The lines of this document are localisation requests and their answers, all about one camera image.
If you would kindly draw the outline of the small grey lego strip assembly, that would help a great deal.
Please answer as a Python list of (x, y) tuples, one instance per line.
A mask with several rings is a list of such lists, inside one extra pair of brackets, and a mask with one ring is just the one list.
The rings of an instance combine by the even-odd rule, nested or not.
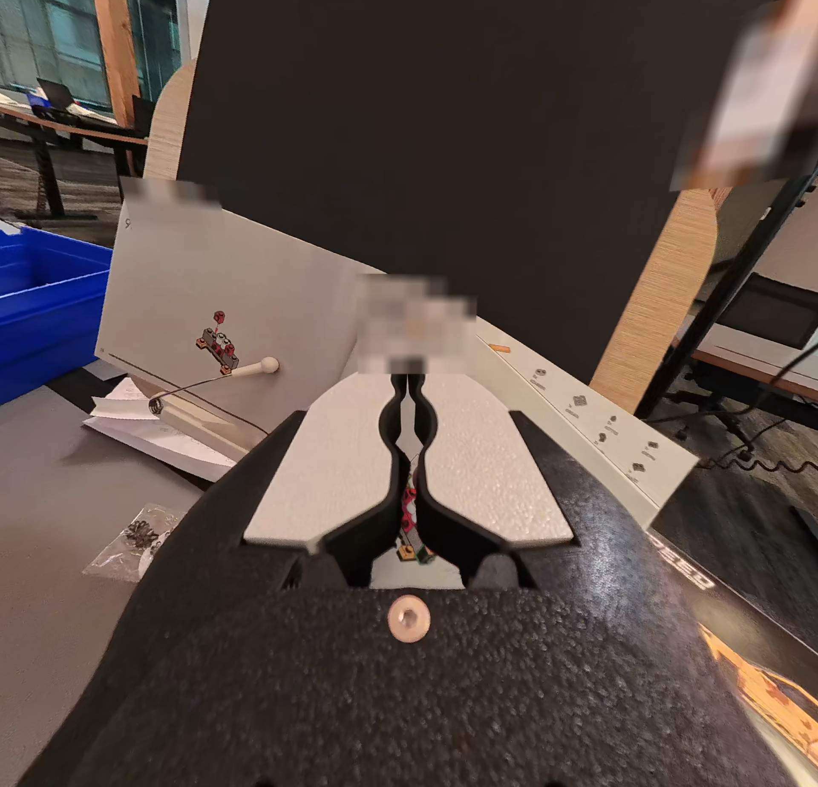
[(435, 553), (421, 539), (417, 526), (415, 485), (416, 470), (410, 470), (401, 499), (401, 522), (397, 553), (402, 562), (415, 561), (427, 565), (435, 560)]

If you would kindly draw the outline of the black office chair base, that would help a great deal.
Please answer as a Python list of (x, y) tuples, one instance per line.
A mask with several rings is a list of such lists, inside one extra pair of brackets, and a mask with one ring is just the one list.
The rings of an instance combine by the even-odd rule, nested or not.
[(738, 446), (730, 453), (720, 458), (715, 458), (714, 462), (726, 463), (727, 458), (734, 455), (740, 463), (748, 464), (751, 458), (755, 457), (752, 438), (748, 437), (740, 424), (740, 418), (745, 412), (737, 412), (728, 409), (723, 402), (726, 395), (719, 391), (712, 391), (709, 394), (695, 393), (688, 390), (679, 390), (664, 397), (665, 400), (674, 404), (690, 404), (696, 407), (695, 412), (665, 415), (653, 417), (647, 422), (649, 424), (663, 424), (673, 421), (691, 421), (703, 417), (711, 417), (719, 420), (726, 431), (738, 440)]

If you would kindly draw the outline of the black laptop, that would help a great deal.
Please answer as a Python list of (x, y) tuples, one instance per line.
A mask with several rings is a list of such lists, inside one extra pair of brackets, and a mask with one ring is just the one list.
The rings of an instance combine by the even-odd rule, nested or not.
[(44, 78), (37, 78), (37, 82), (42, 98), (48, 102), (52, 110), (68, 113), (72, 107), (77, 105), (67, 86)]

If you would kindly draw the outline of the clear bag of black parts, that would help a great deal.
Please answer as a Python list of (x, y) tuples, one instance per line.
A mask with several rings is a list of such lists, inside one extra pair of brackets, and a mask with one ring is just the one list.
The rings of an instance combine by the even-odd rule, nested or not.
[(187, 513), (146, 505), (83, 569), (82, 575), (137, 584)]

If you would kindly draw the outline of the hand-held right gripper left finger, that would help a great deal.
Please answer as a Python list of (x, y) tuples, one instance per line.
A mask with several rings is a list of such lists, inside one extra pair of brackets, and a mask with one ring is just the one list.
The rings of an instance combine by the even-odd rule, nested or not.
[(331, 556), (347, 583), (370, 585), (395, 547), (410, 463), (397, 447), (405, 375), (355, 373), (306, 411), (243, 539)]

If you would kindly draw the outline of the black monitor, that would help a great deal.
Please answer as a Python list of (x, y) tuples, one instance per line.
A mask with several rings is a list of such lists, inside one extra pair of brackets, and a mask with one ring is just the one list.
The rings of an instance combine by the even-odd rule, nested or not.
[(817, 329), (817, 293), (752, 273), (717, 324), (803, 350)]

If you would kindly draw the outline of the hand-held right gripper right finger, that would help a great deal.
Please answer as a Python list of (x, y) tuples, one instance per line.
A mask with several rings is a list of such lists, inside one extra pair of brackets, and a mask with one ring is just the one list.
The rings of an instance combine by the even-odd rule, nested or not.
[(566, 546), (575, 535), (511, 412), (464, 374), (412, 377), (417, 527), (467, 588), (486, 558), (518, 586), (523, 551)]

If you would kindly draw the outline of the black printed lego box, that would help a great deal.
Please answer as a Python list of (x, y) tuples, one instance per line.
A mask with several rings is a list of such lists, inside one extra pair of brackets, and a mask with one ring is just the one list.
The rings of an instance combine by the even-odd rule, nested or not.
[(817, 655), (652, 530), (723, 677), (796, 785), (817, 785)]

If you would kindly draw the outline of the black tripod stand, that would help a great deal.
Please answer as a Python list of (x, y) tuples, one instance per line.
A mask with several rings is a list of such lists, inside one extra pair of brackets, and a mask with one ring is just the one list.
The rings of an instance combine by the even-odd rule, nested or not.
[(783, 227), (787, 218), (801, 205), (808, 188), (815, 184), (816, 174), (817, 170), (813, 169), (809, 174), (784, 180), (770, 204), (764, 210), (758, 211), (758, 220), (749, 233), (748, 239), (727, 266), (720, 281), (717, 282), (703, 307), (687, 327), (680, 342), (672, 344), (668, 354), (662, 360), (639, 402), (636, 410), (638, 419), (645, 421), (649, 418), (681, 368), (692, 358), (694, 351), (762, 258), (762, 254)]

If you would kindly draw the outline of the open lego instruction booklet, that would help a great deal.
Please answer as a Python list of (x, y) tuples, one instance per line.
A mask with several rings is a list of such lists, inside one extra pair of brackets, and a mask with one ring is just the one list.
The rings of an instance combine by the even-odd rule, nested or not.
[[(144, 393), (276, 358), (274, 374), (167, 397), (157, 416), (237, 463), (355, 371), (357, 288), (376, 270), (198, 199), (182, 182), (130, 182), (95, 353)], [(481, 317), (472, 331), (464, 372), (650, 525), (698, 458)]]

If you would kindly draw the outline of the large black board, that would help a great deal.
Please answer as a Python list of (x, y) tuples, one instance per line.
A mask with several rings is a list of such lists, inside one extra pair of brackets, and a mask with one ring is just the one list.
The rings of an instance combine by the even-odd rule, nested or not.
[(773, 0), (210, 0), (179, 178), (588, 383)]

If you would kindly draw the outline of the white office desk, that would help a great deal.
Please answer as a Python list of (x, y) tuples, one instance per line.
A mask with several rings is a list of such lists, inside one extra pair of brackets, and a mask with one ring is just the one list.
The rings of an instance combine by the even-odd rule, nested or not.
[[(693, 357), (729, 372), (768, 384), (785, 366), (816, 345), (816, 342), (817, 332), (813, 332), (803, 348), (794, 349), (782, 343), (716, 323), (703, 337)], [(802, 362), (792, 366), (774, 384), (774, 389), (816, 402), (817, 353), (813, 352)]]

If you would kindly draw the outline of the white ball-tipped page holder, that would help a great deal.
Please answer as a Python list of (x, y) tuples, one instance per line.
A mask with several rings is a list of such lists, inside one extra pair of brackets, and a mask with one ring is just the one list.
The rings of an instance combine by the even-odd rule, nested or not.
[(159, 416), (164, 408), (165, 398), (171, 397), (182, 392), (187, 392), (190, 389), (198, 388), (199, 386), (202, 386), (207, 383), (214, 383), (216, 381), (222, 381), (234, 377), (241, 378), (256, 375), (274, 374), (279, 370), (279, 368), (280, 363), (276, 358), (272, 356), (266, 356), (259, 362), (251, 363), (246, 366), (231, 368), (230, 371), (224, 375), (220, 375), (203, 381), (198, 381), (195, 383), (190, 383), (189, 385), (180, 388), (161, 391), (148, 399), (147, 402), (148, 411), (152, 415)]

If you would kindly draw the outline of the long wooden office desk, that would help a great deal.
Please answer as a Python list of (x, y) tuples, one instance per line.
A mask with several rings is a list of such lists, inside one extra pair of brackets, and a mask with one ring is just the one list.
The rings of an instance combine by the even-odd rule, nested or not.
[(44, 221), (95, 222), (97, 215), (68, 211), (63, 203), (50, 149), (81, 150), (88, 139), (114, 153), (119, 178), (141, 176), (147, 156), (147, 138), (133, 130), (99, 119), (85, 118), (71, 111), (41, 106), (25, 106), (2, 94), (2, 129), (29, 138), (37, 169), (37, 207), (15, 210), (14, 216), (35, 226)]

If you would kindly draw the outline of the blue plastic bin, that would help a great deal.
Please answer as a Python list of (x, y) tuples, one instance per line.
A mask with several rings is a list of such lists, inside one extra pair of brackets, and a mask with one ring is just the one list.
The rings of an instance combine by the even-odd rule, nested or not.
[(95, 358), (112, 253), (34, 228), (2, 232), (2, 404)]

